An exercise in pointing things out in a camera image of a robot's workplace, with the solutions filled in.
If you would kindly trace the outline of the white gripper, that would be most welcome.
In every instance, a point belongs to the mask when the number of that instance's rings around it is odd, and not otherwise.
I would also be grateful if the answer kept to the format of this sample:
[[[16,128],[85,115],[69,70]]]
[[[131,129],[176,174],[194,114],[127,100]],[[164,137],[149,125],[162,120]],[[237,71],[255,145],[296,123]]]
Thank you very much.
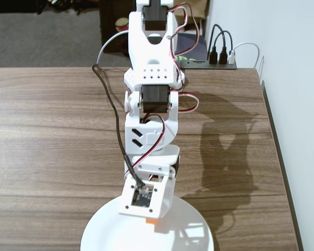
[[[180,161],[180,148],[178,146],[167,145],[140,160],[142,156],[129,154],[133,170],[143,182],[151,182],[152,176],[158,176],[159,182],[162,182],[163,178],[167,178],[168,182],[176,182]]]

